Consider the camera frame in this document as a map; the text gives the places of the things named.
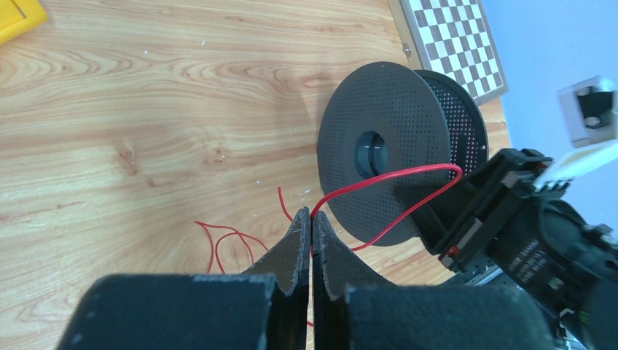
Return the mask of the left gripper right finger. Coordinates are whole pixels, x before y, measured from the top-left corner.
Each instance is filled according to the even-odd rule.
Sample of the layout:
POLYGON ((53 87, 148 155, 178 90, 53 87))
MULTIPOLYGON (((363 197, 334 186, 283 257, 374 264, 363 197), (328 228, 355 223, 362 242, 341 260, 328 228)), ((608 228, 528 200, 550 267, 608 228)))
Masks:
POLYGON ((312 221, 316 349, 552 349, 514 287, 398 286, 360 260, 323 212, 312 221))

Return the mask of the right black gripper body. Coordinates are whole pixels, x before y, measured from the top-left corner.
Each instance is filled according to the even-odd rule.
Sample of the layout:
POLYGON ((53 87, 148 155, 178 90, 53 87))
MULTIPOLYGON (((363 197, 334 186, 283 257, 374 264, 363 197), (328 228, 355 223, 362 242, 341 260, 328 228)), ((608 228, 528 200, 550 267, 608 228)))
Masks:
POLYGON ((429 251, 463 272, 490 260, 545 309, 579 307, 579 214, 566 188, 537 189, 552 158, 503 149, 429 202, 429 251))

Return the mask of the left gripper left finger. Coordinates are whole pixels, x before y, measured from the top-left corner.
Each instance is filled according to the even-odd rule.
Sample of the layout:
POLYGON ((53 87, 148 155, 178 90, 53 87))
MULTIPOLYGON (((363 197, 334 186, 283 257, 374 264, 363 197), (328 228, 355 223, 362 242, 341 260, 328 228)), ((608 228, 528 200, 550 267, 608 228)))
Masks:
POLYGON ((310 212, 239 274, 113 274, 79 301, 59 349, 303 349, 310 212))

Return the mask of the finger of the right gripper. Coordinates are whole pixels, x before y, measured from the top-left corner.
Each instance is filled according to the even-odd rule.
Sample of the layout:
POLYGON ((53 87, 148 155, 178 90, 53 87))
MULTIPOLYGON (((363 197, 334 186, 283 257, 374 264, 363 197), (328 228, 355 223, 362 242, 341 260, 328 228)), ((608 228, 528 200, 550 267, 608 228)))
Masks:
POLYGON ((463 177, 444 193, 429 199, 438 184, 396 186, 396 198, 405 206, 418 204, 408 216, 431 254, 446 254, 455 247, 461 254, 483 252, 488 246, 482 204, 488 202, 488 169, 480 168, 463 177))

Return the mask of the black cable spool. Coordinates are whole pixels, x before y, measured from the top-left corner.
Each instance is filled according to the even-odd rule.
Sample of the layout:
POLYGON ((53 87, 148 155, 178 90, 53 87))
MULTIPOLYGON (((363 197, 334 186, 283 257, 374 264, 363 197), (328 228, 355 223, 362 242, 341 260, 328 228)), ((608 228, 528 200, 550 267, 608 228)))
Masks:
MULTIPOLYGON (((321 188, 332 193, 365 179, 418 166, 451 163, 470 174, 488 160, 488 134, 473 98, 453 79, 392 62, 349 74, 332 94, 318 132, 321 188)), ((438 184, 454 171, 427 171, 355 190, 329 201, 354 238, 393 246, 417 236, 396 186, 438 184)))

